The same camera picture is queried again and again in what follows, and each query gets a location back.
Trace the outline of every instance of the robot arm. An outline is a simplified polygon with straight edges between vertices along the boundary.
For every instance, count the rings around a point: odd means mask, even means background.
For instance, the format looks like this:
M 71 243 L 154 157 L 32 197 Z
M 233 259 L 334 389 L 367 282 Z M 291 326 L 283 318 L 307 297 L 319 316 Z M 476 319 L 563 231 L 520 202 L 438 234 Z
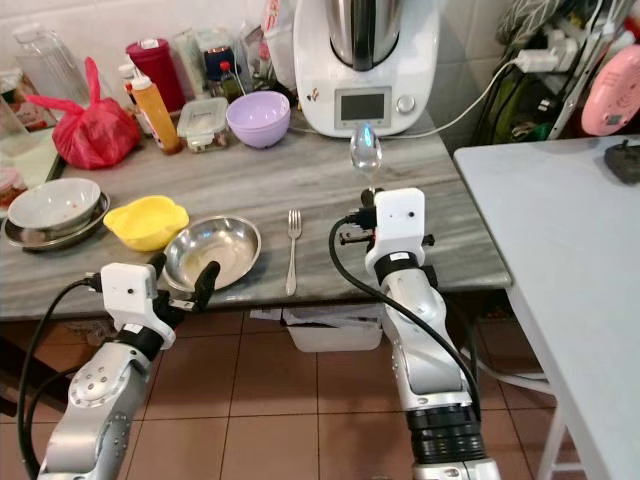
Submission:
M 415 188 L 376 193 L 366 199 L 364 215 L 348 217 L 375 229 L 366 269 L 385 294 L 428 324 L 449 345 L 446 306 L 425 271 L 424 194 Z M 393 371 L 406 413 L 414 454 L 415 480 L 499 480 L 488 458 L 470 386 L 461 368 L 436 340 L 386 305 L 382 321 L 393 346 Z
M 220 271 L 211 262 L 191 301 L 174 301 L 156 288 L 164 257 L 154 259 L 155 269 L 113 263 L 95 276 L 119 333 L 71 381 L 67 409 L 51 435 L 38 479 L 112 480 L 118 475 L 152 362 L 173 344 L 184 311 L 206 306 Z

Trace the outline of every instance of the fork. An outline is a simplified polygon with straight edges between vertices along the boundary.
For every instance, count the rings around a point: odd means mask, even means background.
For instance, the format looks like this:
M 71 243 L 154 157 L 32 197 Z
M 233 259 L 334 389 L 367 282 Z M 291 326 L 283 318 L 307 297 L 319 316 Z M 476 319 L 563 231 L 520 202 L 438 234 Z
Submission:
M 296 239 L 302 234 L 300 210 L 289 210 L 288 234 L 291 239 L 291 259 L 289 260 L 289 273 L 287 274 L 287 295 L 291 296 L 296 291 Z

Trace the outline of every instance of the red bottle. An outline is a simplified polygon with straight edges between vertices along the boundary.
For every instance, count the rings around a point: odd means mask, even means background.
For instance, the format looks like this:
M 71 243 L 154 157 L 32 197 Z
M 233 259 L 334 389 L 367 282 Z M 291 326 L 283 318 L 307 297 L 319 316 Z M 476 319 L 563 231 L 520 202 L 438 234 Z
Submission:
M 169 42 L 164 38 L 150 38 L 132 43 L 127 54 L 142 73 L 151 78 L 169 112 L 177 112 L 185 103 L 178 75 L 171 60 Z

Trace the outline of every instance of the yellow bowl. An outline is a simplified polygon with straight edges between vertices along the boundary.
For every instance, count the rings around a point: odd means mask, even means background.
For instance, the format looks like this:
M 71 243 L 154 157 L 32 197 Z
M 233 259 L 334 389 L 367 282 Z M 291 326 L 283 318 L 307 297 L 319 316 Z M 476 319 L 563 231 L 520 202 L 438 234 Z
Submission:
M 162 195 L 139 198 L 104 217 L 105 226 L 138 252 L 164 248 L 188 223 L 187 211 Z

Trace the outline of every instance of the orange bottle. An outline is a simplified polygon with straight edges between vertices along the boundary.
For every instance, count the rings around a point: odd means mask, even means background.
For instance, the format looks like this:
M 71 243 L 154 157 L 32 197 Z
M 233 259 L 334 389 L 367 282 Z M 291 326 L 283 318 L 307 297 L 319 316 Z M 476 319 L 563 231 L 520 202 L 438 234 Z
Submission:
M 176 127 L 164 106 L 160 92 L 155 83 L 146 75 L 136 76 L 131 81 L 133 98 L 136 99 L 140 110 L 153 130 L 153 138 L 160 149 L 167 155 L 182 150 L 180 137 Z

